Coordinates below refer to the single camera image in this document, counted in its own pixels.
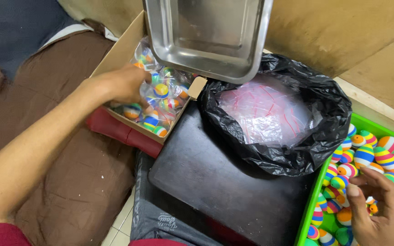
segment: stainless steel tray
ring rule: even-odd
[[[145,0],[162,64],[242,84],[258,71],[273,0]]]

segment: brown cloth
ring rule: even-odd
[[[81,31],[27,59],[13,83],[0,76],[0,149],[73,92],[112,45]],[[131,192],[133,170],[133,148],[82,126],[20,208],[16,225],[36,246],[99,245]]]

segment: black garbage bag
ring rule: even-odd
[[[246,144],[239,123],[219,107],[217,93],[241,85],[210,79],[200,94],[200,112],[247,163],[274,175],[302,176],[317,170],[347,136],[352,103],[331,78],[277,54],[264,54],[258,73],[269,74],[300,93],[318,124],[294,147]]]

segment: green plastic tray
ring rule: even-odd
[[[351,123],[357,128],[357,131],[359,130],[369,131],[370,133],[375,135],[378,138],[378,140],[381,137],[386,137],[386,136],[394,137],[394,132],[376,124],[371,120],[363,118],[357,114],[352,114]],[[316,206],[317,198],[322,188],[322,183],[325,178],[330,160],[331,157],[329,157],[323,164],[322,168],[320,169],[320,173],[317,176],[316,182],[314,184],[314,189],[309,195],[308,205],[305,208],[305,212],[303,213],[302,222],[300,223],[301,226],[299,226],[299,230],[297,233],[296,243],[295,243],[296,246],[304,246],[305,244],[305,239],[306,239],[306,235],[308,234],[309,225],[311,223],[311,219],[313,218],[314,208]],[[342,225],[340,225],[340,223],[337,222],[334,214],[328,214],[326,212],[323,212],[323,223],[322,225],[320,225],[321,229],[324,229],[334,235],[335,231],[337,231],[341,227]]]

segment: hand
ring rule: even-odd
[[[101,90],[102,93],[98,93],[102,95],[101,103],[111,100],[120,103],[139,103],[142,109],[147,109],[150,104],[139,94],[139,87],[144,80],[151,83],[149,72],[132,64],[126,64],[119,70],[86,79],[80,87],[95,87],[96,91]]]
[[[375,170],[360,170],[363,174],[351,178],[346,189],[354,237],[362,246],[394,246],[394,183]],[[369,196],[378,201],[375,216],[365,206]]]

